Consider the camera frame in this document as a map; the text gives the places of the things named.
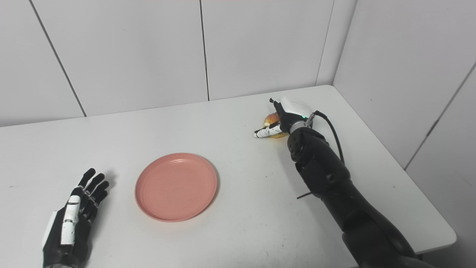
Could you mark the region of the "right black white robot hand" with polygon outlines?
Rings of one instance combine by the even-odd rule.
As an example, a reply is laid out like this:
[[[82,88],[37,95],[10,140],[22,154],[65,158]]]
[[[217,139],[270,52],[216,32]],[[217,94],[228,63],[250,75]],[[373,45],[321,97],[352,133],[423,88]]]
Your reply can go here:
[[[314,114],[308,105],[290,100],[287,97],[281,99],[270,98],[269,102],[276,109],[278,120],[253,133],[255,138],[266,138],[277,134],[291,134],[301,127],[313,127]]]

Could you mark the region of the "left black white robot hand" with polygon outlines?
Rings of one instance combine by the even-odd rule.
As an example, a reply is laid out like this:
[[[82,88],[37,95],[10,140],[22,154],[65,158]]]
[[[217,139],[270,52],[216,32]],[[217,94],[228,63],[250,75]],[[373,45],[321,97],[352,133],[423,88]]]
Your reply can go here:
[[[82,268],[90,255],[90,234],[109,181],[86,171],[65,205],[53,212],[43,238],[43,268]]]

